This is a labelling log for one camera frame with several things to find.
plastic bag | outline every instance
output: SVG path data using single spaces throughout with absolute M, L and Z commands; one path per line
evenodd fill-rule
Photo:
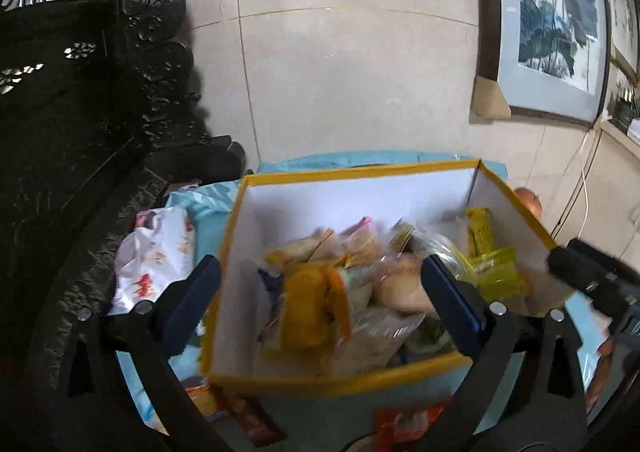
M 441 234 L 428 234 L 421 228 L 415 229 L 413 238 L 414 251 L 420 258 L 437 255 L 456 280 L 477 283 L 474 267 L 451 240 Z
M 383 368 L 424 319 L 424 313 L 401 316 L 392 309 L 371 306 L 356 318 L 353 337 L 335 349 L 330 374 L 359 374 Z
M 332 236 L 333 230 L 318 230 L 314 235 L 306 239 L 296 239 L 284 246 L 274 248 L 267 252 L 264 260 L 275 270 L 281 271 L 290 264 L 307 262 L 316 249 L 328 237 Z
M 351 266 L 372 266 L 380 262 L 384 252 L 373 226 L 371 218 L 364 217 L 360 222 L 343 234 L 342 243 L 347 257 L 345 268 Z
M 471 259 L 478 275 L 478 292 L 487 302 L 526 297 L 531 286 L 516 267 L 516 248 L 500 248 Z
M 489 222 L 489 210 L 486 208 L 468 208 L 466 216 L 469 218 L 469 229 L 473 237 L 469 239 L 473 256 L 481 257 L 495 250 L 494 233 Z
M 374 285 L 378 304 L 402 313 L 437 313 L 420 281 L 422 260 L 415 255 L 387 257 L 383 260 L 385 271 Z
M 271 319 L 258 339 L 268 349 L 283 351 L 322 349 L 335 335 L 350 339 L 354 318 L 371 298 L 372 270 L 346 270 L 324 261 L 300 264 L 279 276 L 258 270 L 271 301 Z
M 117 279 L 109 315 L 128 313 L 193 271 L 194 230 L 184 208 L 150 210 L 143 226 L 124 238 L 114 262 Z

framed painting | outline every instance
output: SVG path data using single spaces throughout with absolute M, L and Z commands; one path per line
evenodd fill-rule
M 592 124 L 608 73 L 605 0 L 481 0 L 479 76 L 516 111 Z
M 633 82 L 638 82 L 638 7 L 636 0 L 609 0 L 611 58 Z

yellow snack wrapper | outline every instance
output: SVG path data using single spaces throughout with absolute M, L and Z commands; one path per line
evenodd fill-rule
M 476 248 L 476 238 L 474 237 L 473 230 L 469 226 L 466 228 L 466 238 L 467 238 L 467 244 L 468 244 L 468 251 L 467 251 L 468 256 L 477 257 L 478 249 Z
M 393 230 L 395 234 L 392 237 L 391 242 L 389 242 L 389 246 L 394 252 L 396 252 L 396 254 L 401 254 L 404 252 L 409 239 L 411 239 L 411 234 L 415 230 L 415 226 L 400 219 L 396 223 L 396 226 L 394 226 Z
M 516 267 L 516 248 L 500 248 L 471 259 L 478 274 L 478 292 L 487 302 L 531 294 L 531 286 Z
M 466 216 L 469 227 L 474 235 L 478 256 L 489 254 L 495 250 L 494 233 L 489 223 L 489 210 L 486 208 L 468 208 Z
M 302 264 L 285 277 L 282 287 L 282 347 L 320 348 L 331 339 L 325 265 Z

carved wooden furniture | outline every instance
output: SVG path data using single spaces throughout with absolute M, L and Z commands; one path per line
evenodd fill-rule
M 171 183 L 239 178 L 174 39 L 185 0 L 68 0 L 0 13 L 0 374 L 47 408 L 71 321 L 102 312 L 135 213 Z

lotus leaf painting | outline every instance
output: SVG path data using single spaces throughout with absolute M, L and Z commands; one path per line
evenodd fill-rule
M 593 95 L 599 49 L 596 0 L 520 0 L 521 66 Z

